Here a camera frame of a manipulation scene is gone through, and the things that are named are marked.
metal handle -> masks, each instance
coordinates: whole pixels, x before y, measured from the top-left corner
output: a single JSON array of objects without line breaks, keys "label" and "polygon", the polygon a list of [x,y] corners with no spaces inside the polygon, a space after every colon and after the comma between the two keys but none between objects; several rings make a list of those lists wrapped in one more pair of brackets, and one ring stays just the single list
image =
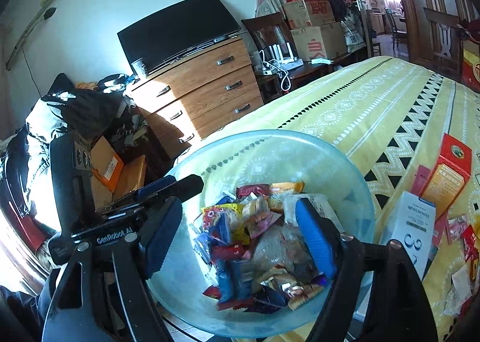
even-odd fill
[{"label": "metal handle", "polygon": [[229,91],[230,89],[235,89],[235,88],[239,87],[239,86],[242,84],[241,82],[242,82],[242,81],[240,80],[240,81],[237,81],[237,82],[235,82],[235,83],[232,83],[231,85],[227,85],[227,86],[225,87],[225,89],[228,90],[228,91]]},{"label": "metal handle", "polygon": [[250,108],[250,104],[245,104],[242,108],[237,108],[235,113],[239,114],[240,112],[246,111],[248,108]]},{"label": "metal handle", "polygon": [[190,139],[192,139],[195,135],[194,134],[191,134],[189,136],[186,136],[186,137],[183,137],[183,138],[179,138],[178,141],[180,143],[185,143],[185,142],[188,142]]},{"label": "metal handle", "polygon": [[234,60],[234,58],[235,57],[233,55],[227,56],[226,58],[218,60],[217,65],[223,65],[224,63],[227,63],[227,62],[230,62],[230,61]]},{"label": "metal handle", "polygon": [[160,97],[161,95],[165,94],[168,91],[170,91],[170,85],[167,85],[161,91],[159,91],[158,94],[157,94],[157,97]]},{"label": "metal handle", "polygon": [[182,113],[183,113],[182,111],[178,111],[176,114],[174,114],[174,115],[170,118],[170,120],[175,120],[177,117],[180,117],[180,116],[182,115]]}]

screw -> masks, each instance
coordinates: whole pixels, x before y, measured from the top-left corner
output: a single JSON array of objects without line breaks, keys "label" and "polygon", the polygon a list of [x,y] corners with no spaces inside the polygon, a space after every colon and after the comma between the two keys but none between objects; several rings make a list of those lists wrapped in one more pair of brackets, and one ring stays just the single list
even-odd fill
[{"label": "screw", "polygon": [[126,242],[133,242],[138,238],[138,235],[136,233],[128,233],[125,236],[125,241]]},{"label": "screw", "polygon": [[88,242],[82,242],[78,245],[77,250],[78,251],[85,251],[90,247],[90,244]]},{"label": "screw", "polygon": [[353,240],[353,236],[348,235],[347,233],[341,233],[340,239],[344,242],[350,242],[351,240]]},{"label": "screw", "polygon": [[390,241],[390,246],[392,246],[392,248],[395,248],[397,250],[402,248],[402,244],[399,241],[397,241],[397,239],[392,239]]}]

open cardboard box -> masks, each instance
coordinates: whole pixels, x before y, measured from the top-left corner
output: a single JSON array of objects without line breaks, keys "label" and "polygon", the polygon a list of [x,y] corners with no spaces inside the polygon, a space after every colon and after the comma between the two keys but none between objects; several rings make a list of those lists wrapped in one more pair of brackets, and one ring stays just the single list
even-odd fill
[{"label": "open cardboard box", "polygon": [[94,173],[92,175],[92,194],[96,210],[100,210],[129,192],[143,187],[146,172],[144,155],[128,165],[123,165],[107,140],[101,137],[93,146],[91,157],[92,172]]}]

cup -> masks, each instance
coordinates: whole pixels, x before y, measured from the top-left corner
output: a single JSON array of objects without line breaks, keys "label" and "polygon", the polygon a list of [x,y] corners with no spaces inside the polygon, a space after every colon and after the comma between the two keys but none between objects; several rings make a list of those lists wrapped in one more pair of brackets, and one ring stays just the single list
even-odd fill
[{"label": "cup", "polygon": [[138,78],[144,79],[148,77],[148,71],[145,63],[143,63],[143,58],[137,59],[135,62],[132,62],[131,65],[134,68],[135,73],[137,73]]}]

zigzag pattern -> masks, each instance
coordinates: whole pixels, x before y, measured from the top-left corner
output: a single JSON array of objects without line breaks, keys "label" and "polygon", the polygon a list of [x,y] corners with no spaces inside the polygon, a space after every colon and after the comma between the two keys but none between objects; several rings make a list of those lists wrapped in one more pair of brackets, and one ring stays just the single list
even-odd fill
[{"label": "zigzag pattern", "polygon": [[439,74],[432,74],[395,132],[385,151],[365,176],[375,207],[375,219],[393,195],[422,138],[435,100],[443,82]]}]

